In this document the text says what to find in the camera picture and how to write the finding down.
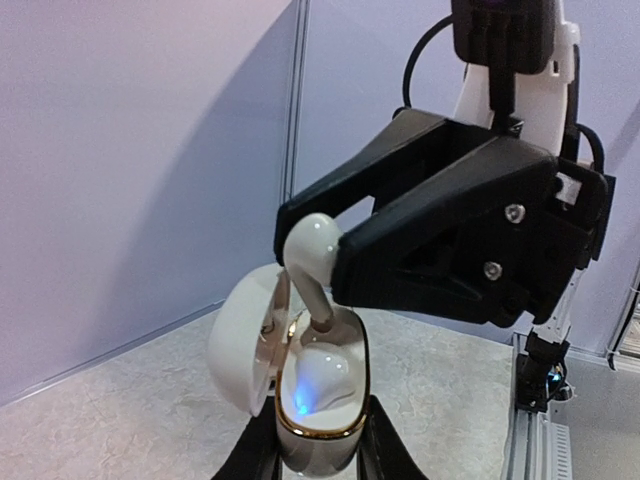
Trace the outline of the left aluminium frame post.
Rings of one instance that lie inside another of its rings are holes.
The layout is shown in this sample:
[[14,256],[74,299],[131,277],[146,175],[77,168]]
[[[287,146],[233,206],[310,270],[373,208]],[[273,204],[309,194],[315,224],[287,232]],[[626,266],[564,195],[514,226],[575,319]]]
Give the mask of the left aluminium frame post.
[[300,114],[304,84],[306,45],[308,38],[310,0],[295,1],[296,24],[293,57],[289,82],[289,98],[287,105],[287,130],[284,160],[281,173],[280,203],[288,201],[295,191],[296,161]]

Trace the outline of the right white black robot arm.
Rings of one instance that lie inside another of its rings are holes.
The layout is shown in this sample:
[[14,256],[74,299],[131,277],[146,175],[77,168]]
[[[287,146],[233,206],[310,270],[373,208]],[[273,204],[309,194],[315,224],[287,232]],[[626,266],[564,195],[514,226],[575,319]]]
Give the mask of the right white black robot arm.
[[567,344],[579,274],[601,248],[610,181],[563,156],[579,29],[558,1],[455,1],[467,66],[451,117],[405,104],[277,216],[274,251],[312,326],[347,307],[506,328]]

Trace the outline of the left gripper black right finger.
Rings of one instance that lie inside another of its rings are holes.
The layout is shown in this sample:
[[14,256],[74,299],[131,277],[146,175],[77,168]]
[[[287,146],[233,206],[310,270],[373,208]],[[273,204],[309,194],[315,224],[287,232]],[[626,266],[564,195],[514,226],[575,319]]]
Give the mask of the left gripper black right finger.
[[362,480],[425,480],[391,419],[375,395],[357,451],[357,478]]

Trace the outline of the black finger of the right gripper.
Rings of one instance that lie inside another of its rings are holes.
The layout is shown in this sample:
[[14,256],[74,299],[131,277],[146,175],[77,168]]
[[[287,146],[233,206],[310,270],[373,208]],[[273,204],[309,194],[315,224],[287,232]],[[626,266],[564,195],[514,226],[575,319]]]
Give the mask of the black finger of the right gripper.
[[404,109],[354,157],[294,194],[278,210],[274,254],[284,263],[284,244],[303,217],[336,217],[366,196],[377,197],[411,169],[422,181],[493,138],[477,125],[459,123],[416,109]]

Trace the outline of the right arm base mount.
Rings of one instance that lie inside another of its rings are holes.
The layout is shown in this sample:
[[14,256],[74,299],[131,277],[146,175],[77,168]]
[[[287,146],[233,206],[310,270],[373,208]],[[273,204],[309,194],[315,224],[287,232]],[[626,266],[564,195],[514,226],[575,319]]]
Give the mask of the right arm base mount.
[[565,362],[570,343],[548,342],[531,331],[523,353],[517,355],[515,405],[529,412],[548,411],[551,401],[568,401],[574,394]]

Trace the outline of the small white charging case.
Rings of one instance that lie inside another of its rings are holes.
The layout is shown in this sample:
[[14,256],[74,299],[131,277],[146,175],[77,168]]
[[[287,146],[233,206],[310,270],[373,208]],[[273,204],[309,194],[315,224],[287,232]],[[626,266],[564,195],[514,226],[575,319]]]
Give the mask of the small white charging case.
[[[302,478],[327,478],[345,470],[369,413],[366,329],[351,309],[337,306],[334,314],[329,332],[314,330],[285,270],[273,263],[239,281],[208,339],[206,360],[218,392],[251,419],[274,417],[282,467]],[[309,348],[344,355],[356,391],[324,411],[299,415],[293,403],[295,366]]]

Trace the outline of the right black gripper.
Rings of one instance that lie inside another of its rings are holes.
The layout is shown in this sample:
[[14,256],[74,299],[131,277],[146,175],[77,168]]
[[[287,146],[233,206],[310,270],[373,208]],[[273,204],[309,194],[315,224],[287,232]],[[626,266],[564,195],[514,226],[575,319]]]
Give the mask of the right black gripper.
[[527,312],[544,324],[599,259],[615,188],[601,169],[561,159],[557,171],[539,148],[488,141],[343,235],[333,299],[501,328]]

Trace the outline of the white stem earbud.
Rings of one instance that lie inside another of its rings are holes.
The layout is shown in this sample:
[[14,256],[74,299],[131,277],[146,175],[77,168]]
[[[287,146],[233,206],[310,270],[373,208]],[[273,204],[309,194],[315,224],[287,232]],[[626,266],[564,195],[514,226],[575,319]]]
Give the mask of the white stem earbud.
[[310,415],[328,409],[332,404],[356,391],[344,355],[309,348],[298,356],[293,403],[299,415]]
[[284,267],[310,314],[311,325],[321,333],[334,324],[325,288],[331,282],[342,234],[333,218],[312,213],[295,224],[283,248]]

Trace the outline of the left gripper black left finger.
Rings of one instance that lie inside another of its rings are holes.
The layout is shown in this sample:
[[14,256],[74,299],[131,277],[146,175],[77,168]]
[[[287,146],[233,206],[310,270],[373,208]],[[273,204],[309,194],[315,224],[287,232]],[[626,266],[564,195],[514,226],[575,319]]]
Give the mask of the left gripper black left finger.
[[212,480],[281,480],[276,425],[271,414],[252,418]]

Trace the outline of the aluminium front rail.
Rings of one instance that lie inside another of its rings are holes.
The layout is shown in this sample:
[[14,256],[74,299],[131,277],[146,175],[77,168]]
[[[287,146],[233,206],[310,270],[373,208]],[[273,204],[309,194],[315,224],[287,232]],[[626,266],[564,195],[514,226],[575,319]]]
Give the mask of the aluminium front rail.
[[637,479],[639,360],[570,350],[573,397],[509,409],[502,479]]

